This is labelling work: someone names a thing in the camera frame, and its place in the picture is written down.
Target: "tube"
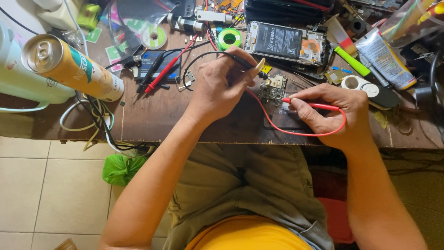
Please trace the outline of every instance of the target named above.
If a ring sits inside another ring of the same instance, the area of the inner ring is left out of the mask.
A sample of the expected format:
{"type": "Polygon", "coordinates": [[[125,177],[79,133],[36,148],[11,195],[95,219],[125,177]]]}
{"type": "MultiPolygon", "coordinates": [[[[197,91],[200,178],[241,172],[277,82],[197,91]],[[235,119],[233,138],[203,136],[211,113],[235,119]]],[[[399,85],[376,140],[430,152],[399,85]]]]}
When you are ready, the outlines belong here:
{"type": "Polygon", "coordinates": [[[390,45],[382,39],[377,28],[364,35],[355,45],[357,50],[397,90],[408,89],[416,83],[416,78],[399,61],[390,45]]]}

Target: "person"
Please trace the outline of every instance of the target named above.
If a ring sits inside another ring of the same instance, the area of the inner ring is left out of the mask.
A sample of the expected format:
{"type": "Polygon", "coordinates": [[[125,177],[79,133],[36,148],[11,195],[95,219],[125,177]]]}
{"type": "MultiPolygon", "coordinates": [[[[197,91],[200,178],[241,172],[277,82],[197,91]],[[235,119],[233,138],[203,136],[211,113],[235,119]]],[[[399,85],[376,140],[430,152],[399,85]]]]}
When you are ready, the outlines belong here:
{"type": "MultiPolygon", "coordinates": [[[[242,49],[227,52],[257,65],[242,49]]],[[[254,86],[261,67],[242,72],[225,55],[199,67],[185,113],[118,198],[99,249],[151,249],[167,207],[172,229],[164,250],[334,249],[299,147],[250,145],[240,171],[224,145],[197,144],[254,86]]],[[[346,114],[343,129],[319,139],[347,158],[348,218],[359,248],[427,249],[373,142],[366,93],[324,83],[290,98],[290,108],[315,133],[335,130],[343,118],[339,112],[323,117],[304,100],[322,98],[346,114]]]]}

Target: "wooden desk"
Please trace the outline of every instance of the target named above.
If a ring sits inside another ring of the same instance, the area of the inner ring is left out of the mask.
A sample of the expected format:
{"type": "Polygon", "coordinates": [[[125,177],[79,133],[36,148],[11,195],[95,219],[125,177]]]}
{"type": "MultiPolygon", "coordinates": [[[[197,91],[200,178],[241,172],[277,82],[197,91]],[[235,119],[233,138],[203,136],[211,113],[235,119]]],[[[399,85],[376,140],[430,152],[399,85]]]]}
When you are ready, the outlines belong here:
{"type": "MultiPolygon", "coordinates": [[[[167,44],[162,49],[184,47],[184,40],[189,39],[179,31],[170,30],[168,24],[163,24],[169,34],[167,44]]],[[[107,34],[101,35],[97,44],[88,43],[88,51],[91,58],[97,56],[106,56],[104,48],[111,46],[110,37],[107,34]]],[[[193,49],[182,56],[182,70],[194,59],[195,56],[203,52],[211,51],[210,44],[193,49]]],[[[198,66],[202,63],[215,59],[215,55],[208,55],[199,59],[190,69],[197,76],[198,66]]],[[[100,60],[102,66],[107,66],[107,59],[100,60]]],[[[332,65],[354,71],[342,58],[335,56],[332,65]]],[[[300,91],[298,87],[292,84],[291,79],[303,83],[301,79],[285,70],[274,67],[271,74],[280,73],[286,75],[289,80],[286,92],[300,91]]],[[[148,98],[132,100],[137,84],[132,77],[132,73],[127,69],[121,73],[121,78],[125,84],[125,93],[121,101],[109,103],[108,107],[115,115],[114,127],[111,130],[115,140],[122,141],[162,141],[171,131],[178,119],[185,111],[192,92],[183,90],[181,92],[176,88],[174,81],[164,81],[170,85],[170,90],[162,88],[155,89],[148,98]]],[[[258,91],[259,78],[256,77],[256,86],[252,88],[254,92],[258,91]]],[[[48,108],[34,112],[35,122],[33,126],[33,139],[51,139],[51,140],[87,140],[95,132],[91,128],[81,132],[69,132],[60,128],[59,119],[64,111],[75,102],[74,98],[61,105],[50,105],[48,108]]],[[[404,103],[404,105],[413,108],[413,104],[404,103]]],[[[267,110],[276,109],[271,104],[267,105],[267,110]]],[[[91,123],[90,117],[82,111],[79,105],[69,115],[65,122],[67,127],[80,128],[91,123]]],[[[369,114],[370,123],[373,131],[373,138],[379,147],[404,147],[404,148],[436,148],[423,134],[419,127],[421,122],[425,133],[441,148],[444,148],[440,140],[439,132],[436,127],[428,121],[420,120],[423,117],[416,117],[415,114],[405,114],[412,130],[404,135],[399,132],[397,127],[390,123],[384,130],[376,120],[369,114]]],[[[299,122],[303,127],[302,131],[312,133],[305,124],[299,122]]],[[[275,130],[269,130],[264,127],[264,116],[257,101],[248,94],[244,94],[239,104],[233,112],[209,126],[200,138],[201,142],[219,142],[219,143],[265,143],[265,144],[293,144],[293,145],[320,145],[320,141],[315,137],[301,137],[288,135],[275,130]]]]}

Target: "khaki shorts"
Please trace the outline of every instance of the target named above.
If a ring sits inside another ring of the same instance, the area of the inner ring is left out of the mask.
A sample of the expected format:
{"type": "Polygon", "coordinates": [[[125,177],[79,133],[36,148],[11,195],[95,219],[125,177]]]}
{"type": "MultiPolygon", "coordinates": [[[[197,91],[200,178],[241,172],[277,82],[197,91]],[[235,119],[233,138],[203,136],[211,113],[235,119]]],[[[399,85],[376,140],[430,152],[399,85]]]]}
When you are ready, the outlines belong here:
{"type": "Polygon", "coordinates": [[[298,146],[198,143],[168,207],[171,233],[164,250],[179,250],[202,228],[241,214],[259,214],[306,240],[334,249],[322,204],[298,146]],[[235,153],[243,161],[234,164],[235,153]]]}

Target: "replacement battery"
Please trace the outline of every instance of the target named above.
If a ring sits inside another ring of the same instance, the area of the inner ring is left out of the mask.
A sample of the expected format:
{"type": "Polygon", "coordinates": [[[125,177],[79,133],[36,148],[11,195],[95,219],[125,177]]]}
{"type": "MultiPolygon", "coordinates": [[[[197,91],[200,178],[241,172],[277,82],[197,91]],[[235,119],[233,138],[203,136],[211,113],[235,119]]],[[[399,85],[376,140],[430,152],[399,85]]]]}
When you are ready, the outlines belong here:
{"type": "Polygon", "coordinates": [[[321,66],[324,62],[324,32],[250,22],[244,50],[250,54],[321,66]]]}
{"type": "MultiPolygon", "coordinates": [[[[159,56],[160,53],[162,53],[162,50],[148,50],[143,56],[142,56],[142,65],[137,68],[137,74],[134,72],[134,76],[136,80],[141,81],[148,73],[148,70],[151,68],[151,65],[156,60],[156,58],[159,56]]],[[[137,52],[138,54],[142,54],[143,50],[140,50],[137,52]]],[[[152,79],[154,80],[160,72],[168,65],[169,62],[176,56],[180,54],[180,51],[174,51],[174,52],[167,52],[165,53],[163,57],[163,61],[161,61],[159,68],[156,70],[156,72],[153,74],[152,79]]],[[[171,70],[166,75],[166,80],[168,81],[174,81],[174,78],[176,76],[180,76],[180,65],[181,65],[182,57],[177,60],[177,62],[174,64],[174,66],[171,68],[171,70]]]]}

